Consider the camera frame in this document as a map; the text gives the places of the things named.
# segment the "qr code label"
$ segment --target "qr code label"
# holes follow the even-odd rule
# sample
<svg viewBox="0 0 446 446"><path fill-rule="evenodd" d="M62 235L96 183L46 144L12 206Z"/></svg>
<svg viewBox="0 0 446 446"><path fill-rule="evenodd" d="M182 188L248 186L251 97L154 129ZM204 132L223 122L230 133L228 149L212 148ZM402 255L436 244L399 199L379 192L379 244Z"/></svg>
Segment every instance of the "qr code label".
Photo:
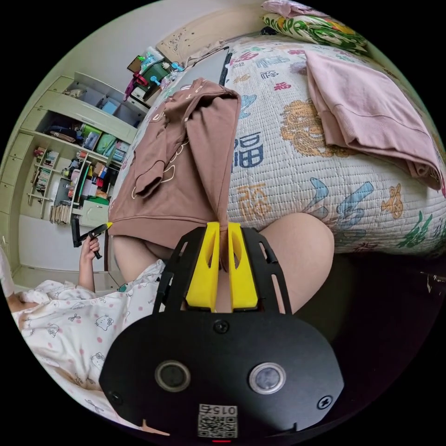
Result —
<svg viewBox="0 0 446 446"><path fill-rule="evenodd" d="M200 404L198 436L207 438L237 437L237 406Z"/></svg>

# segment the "quilted bedspread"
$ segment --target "quilted bedspread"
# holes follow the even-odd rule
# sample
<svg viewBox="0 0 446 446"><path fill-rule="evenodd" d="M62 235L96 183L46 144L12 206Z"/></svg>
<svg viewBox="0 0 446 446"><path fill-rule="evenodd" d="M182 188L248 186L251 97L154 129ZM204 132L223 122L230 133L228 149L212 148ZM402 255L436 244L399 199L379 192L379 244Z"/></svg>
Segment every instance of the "quilted bedspread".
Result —
<svg viewBox="0 0 446 446"><path fill-rule="evenodd" d="M308 50L386 73L421 115L446 158L430 118L399 80L373 60L284 36L240 38L232 43L225 84L242 98L230 182L230 221L261 230L286 214L307 212L333 231L338 253L439 250L446 243L446 197L441 191L427 188L391 163L325 145L308 92ZM152 109L168 94L163 92ZM130 147L114 196L147 122L148 118ZM444 163L442 170L446 175Z"/></svg>

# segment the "hello kitty print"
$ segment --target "hello kitty print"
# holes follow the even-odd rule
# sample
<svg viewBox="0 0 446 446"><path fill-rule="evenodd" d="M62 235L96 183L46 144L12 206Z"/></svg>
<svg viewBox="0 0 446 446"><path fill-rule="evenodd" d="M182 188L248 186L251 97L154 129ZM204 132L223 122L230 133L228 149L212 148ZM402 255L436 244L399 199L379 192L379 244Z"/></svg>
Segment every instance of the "hello kitty print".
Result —
<svg viewBox="0 0 446 446"><path fill-rule="evenodd" d="M46 281L24 295L28 302L39 298L41 305L25 310L25 315L13 313L31 351L70 396L89 410L134 428L138 427L114 412L98 381L117 335L152 314L163 269L164 263L158 261L128 283L125 292L104 297L74 284Z"/></svg>

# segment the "hand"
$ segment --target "hand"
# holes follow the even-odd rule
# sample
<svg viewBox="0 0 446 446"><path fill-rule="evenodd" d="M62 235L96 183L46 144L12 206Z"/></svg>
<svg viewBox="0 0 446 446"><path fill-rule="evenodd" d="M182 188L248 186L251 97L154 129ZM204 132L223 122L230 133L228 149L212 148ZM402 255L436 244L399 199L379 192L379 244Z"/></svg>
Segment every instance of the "hand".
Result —
<svg viewBox="0 0 446 446"><path fill-rule="evenodd" d="M82 250L80 252L80 262L92 262L94 259L94 253L99 251L99 240L97 238L91 239L88 236L84 243L82 243Z"/></svg>

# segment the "wooden headboard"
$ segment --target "wooden headboard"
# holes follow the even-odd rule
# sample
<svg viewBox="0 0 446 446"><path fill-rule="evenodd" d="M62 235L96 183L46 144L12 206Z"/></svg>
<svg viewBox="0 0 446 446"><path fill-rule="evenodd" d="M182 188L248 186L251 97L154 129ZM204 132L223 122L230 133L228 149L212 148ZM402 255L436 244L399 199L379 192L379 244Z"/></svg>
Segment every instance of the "wooden headboard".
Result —
<svg viewBox="0 0 446 446"><path fill-rule="evenodd" d="M184 62L203 46L260 31L264 14L260 2L216 11L182 26L156 47L171 62Z"/></svg>

